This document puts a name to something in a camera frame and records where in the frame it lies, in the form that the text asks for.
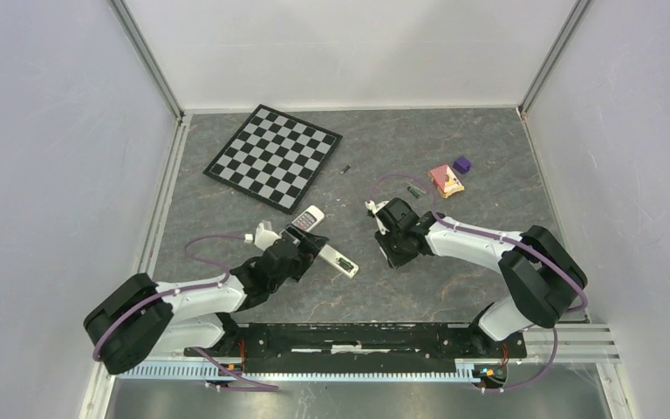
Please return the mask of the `long white remote control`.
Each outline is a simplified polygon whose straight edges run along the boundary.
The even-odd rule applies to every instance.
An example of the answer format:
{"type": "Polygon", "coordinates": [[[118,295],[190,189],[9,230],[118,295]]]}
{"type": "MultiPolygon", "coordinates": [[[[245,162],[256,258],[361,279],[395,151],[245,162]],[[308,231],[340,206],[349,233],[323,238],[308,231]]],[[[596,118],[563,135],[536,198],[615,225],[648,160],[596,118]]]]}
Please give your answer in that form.
{"type": "Polygon", "coordinates": [[[348,278],[353,278],[359,271],[359,266],[350,258],[326,244],[319,252],[318,257],[338,270],[348,278]]]}

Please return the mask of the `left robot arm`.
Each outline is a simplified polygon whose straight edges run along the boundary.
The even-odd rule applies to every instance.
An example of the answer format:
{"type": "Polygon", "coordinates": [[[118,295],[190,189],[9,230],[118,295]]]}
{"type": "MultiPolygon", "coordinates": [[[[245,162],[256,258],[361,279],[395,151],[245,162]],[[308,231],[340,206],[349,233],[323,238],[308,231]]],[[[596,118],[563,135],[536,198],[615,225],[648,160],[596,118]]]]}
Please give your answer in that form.
{"type": "Polygon", "coordinates": [[[239,332],[231,313],[260,306],[286,280],[300,280],[329,243],[293,225],[283,236],[263,236],[251,237],[262,254],[223,267],[217,277],[168,283],[141,272],[128,278],[84,319],[93,359],[122,374],[154,354],[193,347],[232,354],[239,332]]]}

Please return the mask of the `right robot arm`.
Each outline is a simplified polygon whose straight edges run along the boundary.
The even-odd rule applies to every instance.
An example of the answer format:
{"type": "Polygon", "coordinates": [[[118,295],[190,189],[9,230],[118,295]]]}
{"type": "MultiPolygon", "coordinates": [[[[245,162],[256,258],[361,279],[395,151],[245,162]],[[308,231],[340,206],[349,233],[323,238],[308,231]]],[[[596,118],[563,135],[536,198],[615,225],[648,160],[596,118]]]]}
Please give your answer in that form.
{"type": "Polygon", "coordinates": [[[509,296],[484,309],[468,334],[471,349],[480,356],[494,354],[513,333],[529,326],[550,329],[565,313],[588,304],[585,273],[542,226],[499,231],[433,211],[418,216],[400,198],[368,201],[366,208],[376,220],[374,237],[391,268],[431,256],[461,259],[502,276],[509,296]]]}

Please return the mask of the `short white remote control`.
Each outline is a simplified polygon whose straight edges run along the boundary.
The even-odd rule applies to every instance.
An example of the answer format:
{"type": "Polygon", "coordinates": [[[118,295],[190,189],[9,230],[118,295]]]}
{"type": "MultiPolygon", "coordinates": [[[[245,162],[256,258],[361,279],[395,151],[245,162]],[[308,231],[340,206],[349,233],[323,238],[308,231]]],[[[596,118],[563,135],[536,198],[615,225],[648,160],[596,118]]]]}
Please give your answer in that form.
{"type": "Polygon", "coordinates": [[[324,220],[325,213],[317,206],[310,205],[291,222],[291,225],[305,232],[312,232],[324,220]]]}

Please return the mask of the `red and yellow block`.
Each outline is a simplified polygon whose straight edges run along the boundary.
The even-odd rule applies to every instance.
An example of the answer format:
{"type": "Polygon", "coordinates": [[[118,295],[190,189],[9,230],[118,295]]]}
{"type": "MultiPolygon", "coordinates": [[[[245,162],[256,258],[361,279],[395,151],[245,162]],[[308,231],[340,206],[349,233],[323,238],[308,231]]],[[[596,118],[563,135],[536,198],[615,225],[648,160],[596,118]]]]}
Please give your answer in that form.
{"type": "Polygon", "coordinates": [[[443,199],[465,190],[457,174],[447,164],[432,168],[428,171],[428,176],[443,199]]]}

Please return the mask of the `black and grey chessboard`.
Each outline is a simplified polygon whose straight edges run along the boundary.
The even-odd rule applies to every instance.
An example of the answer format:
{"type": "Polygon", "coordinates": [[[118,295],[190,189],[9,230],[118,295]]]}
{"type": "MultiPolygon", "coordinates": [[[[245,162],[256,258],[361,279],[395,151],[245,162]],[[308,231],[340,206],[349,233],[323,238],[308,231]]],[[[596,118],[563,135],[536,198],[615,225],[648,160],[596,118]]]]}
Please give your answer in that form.
{"type": "Polygon", "coordinates": [[[261,104],[203,174],[291,215],[342,140],[342,134],[261,104]]]}

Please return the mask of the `purple cube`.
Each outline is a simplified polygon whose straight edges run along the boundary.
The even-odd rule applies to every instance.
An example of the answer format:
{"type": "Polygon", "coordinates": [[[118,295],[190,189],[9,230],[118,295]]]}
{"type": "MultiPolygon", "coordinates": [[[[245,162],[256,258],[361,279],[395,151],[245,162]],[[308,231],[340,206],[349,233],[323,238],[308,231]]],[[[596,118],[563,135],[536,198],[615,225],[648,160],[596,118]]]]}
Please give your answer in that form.
{"type": "Polygon", "coordinates": [[[465,175],[472,168],[472,162],[466,156],[461,155],[453,161],[452,168],[459,174],[465,175]]]}

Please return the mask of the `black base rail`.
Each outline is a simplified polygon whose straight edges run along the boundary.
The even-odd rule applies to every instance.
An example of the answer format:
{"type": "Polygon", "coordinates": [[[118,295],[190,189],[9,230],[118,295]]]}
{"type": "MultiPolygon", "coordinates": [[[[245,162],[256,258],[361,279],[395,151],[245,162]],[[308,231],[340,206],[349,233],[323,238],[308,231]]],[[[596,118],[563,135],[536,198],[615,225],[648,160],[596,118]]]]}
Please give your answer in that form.
{"type": "Polygon", "coordinates": [[[467,324],[249,323],[205,348],[238,357],[246,373],[450,373],[457,360],[523,359],[521,333],[493,341],[467,324]]]}

